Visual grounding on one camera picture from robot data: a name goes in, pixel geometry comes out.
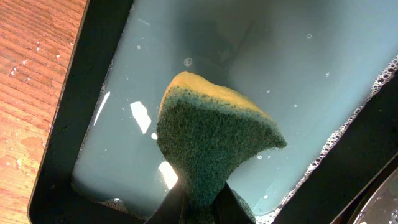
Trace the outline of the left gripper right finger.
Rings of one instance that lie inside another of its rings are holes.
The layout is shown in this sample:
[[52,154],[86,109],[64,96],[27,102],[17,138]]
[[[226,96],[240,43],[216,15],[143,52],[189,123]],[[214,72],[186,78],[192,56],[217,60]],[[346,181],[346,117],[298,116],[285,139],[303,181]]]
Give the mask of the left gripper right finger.
[[215,198],[214,219],[216,224],[255,224],[240,206],[228,184]]

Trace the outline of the green yellow sponge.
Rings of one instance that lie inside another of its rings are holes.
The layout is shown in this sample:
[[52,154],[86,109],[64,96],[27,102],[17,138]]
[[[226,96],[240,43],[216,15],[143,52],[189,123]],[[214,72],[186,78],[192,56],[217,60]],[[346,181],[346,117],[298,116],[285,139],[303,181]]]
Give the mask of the green yellow sponge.
[[157,145],[188,199],[187,223],[215,223],[215,200],[243,162],[287,143],[277,124],[246,96],[187,71],[159,107]]

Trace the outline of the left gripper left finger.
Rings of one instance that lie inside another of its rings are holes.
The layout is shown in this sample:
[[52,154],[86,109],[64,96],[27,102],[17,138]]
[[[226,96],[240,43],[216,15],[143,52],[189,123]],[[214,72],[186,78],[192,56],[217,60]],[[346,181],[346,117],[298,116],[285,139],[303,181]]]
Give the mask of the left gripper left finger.
[[188,197],[180,182],[169,190],[160,207],[144,224],[186,224]]

